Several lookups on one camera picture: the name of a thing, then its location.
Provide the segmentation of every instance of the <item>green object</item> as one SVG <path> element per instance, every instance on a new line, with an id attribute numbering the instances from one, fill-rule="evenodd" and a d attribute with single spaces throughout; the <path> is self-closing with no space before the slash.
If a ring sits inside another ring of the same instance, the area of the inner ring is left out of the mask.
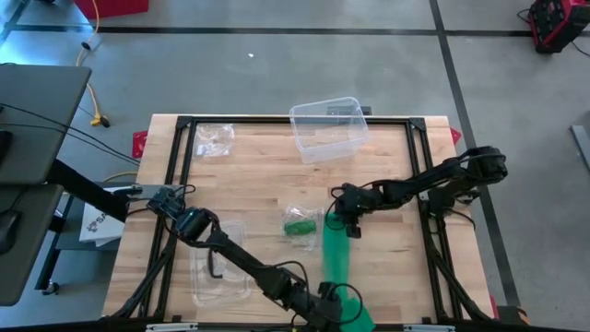
<path id="1" fill-rule="evenodd" d="M 344 225 L 333 213 L 328 214 L 326 222 L 339 231 L 333 231 L 324 226 L 324 279 L 335 284 L 348 283 L 350 239 L 346 235 Z M 359 300 L 349 298 L 348 291 L 347 287 L 336 289 L 342 303 L 341 321 L 349 320 L 359 312 Z M 368 332 L 374 329 L 375 324 L 364 307 L 357 320 L 340 326 L 342 332 Z"/>
<path id="2" fill-rule="evenodd" d="M 286 235 L 307 235 L 315 233 L 315 221 L 306 219 L 285 224 Z"/>

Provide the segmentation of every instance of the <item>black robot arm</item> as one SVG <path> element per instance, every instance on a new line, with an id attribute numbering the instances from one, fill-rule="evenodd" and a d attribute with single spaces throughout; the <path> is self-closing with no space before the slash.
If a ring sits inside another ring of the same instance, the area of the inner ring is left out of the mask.
<path id="1" fill-rule="evenodd" d="M 195 248 L 206 248 L 216 252 L 248 275 L 252 276 L 263 294 L 285 311 L 295 314 L 308 322 L 308 327 L 317 331 L 339 331 L 342 313 L 336 284 L 320 283 L 319 296 L 310 294 L 306 280 L 284 267 L 265 265 L 233 242 L 219 226 L 218 216 L 206 208 L 184 208 L 182 196 L 163 187 L 147 203 L 147 207 L 159 216 L 174 220 L 170 229 L 172 235 Z M 210 227 L 211 233 L 205 241 L 197 239 Z M 209 273 L 213 278 L 212 266 Z"/>
<path id="2" fill-rule="evenodd" d="M 444 216 L 456 199 L 468 201 L 478 196 L 475 187 L 496 184 L 508 172 L 505 156 L 497 148 L 471 148 L 461 156 L 443 161 L 440 165 L 406 180 L 377 180 L 358 187 L 342 184 L 332 188 L 335 214 L 346 227 L 347 236 L 360 238 L 359 218 L 377 210 L 401 208 L 412 197 L 426 192 L 432 215 Z"/>

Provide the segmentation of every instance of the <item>wooden tabletop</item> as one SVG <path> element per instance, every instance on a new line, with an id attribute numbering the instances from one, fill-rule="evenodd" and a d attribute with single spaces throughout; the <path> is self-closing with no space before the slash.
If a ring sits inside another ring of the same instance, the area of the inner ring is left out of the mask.
<path id="1" fill-rule="evenodd" d="M 155 114 L 137 181 L 162 184 L 170 156 L 177 115 Z M 425 117 L 434 164 L 455 156 L 446 117 Z M 411 176 L 405 130 L 395 125 L 370 125 L 370 140 L 356 156 L 305 165 L 295 146 L 289 124 L 235 124 L 229 156 L 192 160 L 188 183 L 196 192 L 187 205 L 206 207 L 223 220 L 241 220 L 246 228 L 246 250 L 266 264 L 285 260 L 302 262 L 310 275 L 311 290 L 324 279 L 321 248 L 295 249 L 281 234 L 285 207 L 297 204 L 327 208 L 328 188 L 344 182 Z M 175 183 L 182 166 L 183 137 Z M 141 208 L 139 203 L 131 208 Z M 135 290 L 146 273 L 156 218 L 150 212 L 129 218 L 112 273 L 103 313 L 112 314 Z M 457 216 L 446 218 L 447 233 L 457 278 L 481 310 L 492 315 L 486 278 L 473 226 Z M 349 283 L 363 296 L 375 323 L 418 323 L 434 317 L 416 199 L 398 210 L 382 211 L 361 220 L 362 238 L 351 240 Z M 287 323 L 286 313 L 264 297 L 254 282 L 252 293 L 239 302 L 197 307 L 190 277 L 190 248 L 178 243 L 171 278 L 167 317 L 181 314 L 183 321 L 200 323 Z M 301 272 L 293 267 L 295 273 Z M 451 313 L 446 282 L 441 279 L 447 313 Z M 158 291 L 152 292 L 156 305 Z"/>

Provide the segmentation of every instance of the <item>gray floor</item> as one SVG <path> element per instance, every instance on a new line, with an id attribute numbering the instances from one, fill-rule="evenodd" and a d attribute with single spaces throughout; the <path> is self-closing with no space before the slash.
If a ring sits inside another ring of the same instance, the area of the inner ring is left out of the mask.
<path id="1" fill-rule="evenodd" d="M 515 13 L 526 0 L 438 0 L 448 30 L 527 30 Z M 0 6 L 9 21 L 17 1 Z M 429 0 L 152 0 L 146 14 L 104 19 L 110 27 L 335 28 L 432 30 Z M 32 1 L 19 25 L 87 25 L 74 6 Z M 86 32 L 12 31 L 0 62 L 72 65 Z M 590 174 L 569 133 L 587 123 L 590 59 L 568 46 L 541 56 L 520 37 L 449 37 L 470 125 L 479 145 L 499 147 L 510 175 L 491 187 L 523 307 L 541 326 L 587 329 L 590 298 Z M 590 39 L 578 45 L 590 50 Z M 74 126 L 130 153 L 131 135 L 152 113 L 286 113 L 295 104 L 355 96 L 375 114 L 447 115 L 461 130 L 437 36 L 288 34 L 101 35 L 85 65 L 113 126 Z M 85 96 L 81 106 L 91 111 Z M 464 149 L 460 141 L 457 148 Z M 67 139 L 60 158 L 91 179 L 132 165 Z M 491 294 L 503 303 L 483 214 L 480 252 Z M 32 285 L 0 310 L 1 326 L 100 315 L 114 255 L 67 253 L 54 276 L 59 296 Z M 32 279 L 40 268 L 38 262 Z M 38 305 L 41 314 L 30 314 Z"/>

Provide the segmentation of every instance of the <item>green plastic bag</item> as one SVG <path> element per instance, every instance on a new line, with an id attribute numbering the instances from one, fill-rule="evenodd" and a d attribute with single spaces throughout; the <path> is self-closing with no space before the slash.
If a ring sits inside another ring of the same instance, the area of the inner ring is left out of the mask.
<path id="1" fill-rule="evenodd" d="M 326 222 L 334 231 L 324 225 L 324 279 L 335 284 L 348 283 L 348 266 L 350 262 L 350 239 L 346 235 L 344 225 L 333 214 L 328 214 Z M 360 302 L 348 297 L 347 287 L 338 287 L 336 293 L 342 302 L 341 321 L 352 319 L 359 312 Z M 375 324 L 366 308 L 354 322 L 340 326 L 342 332 L 373 331 Z"/>

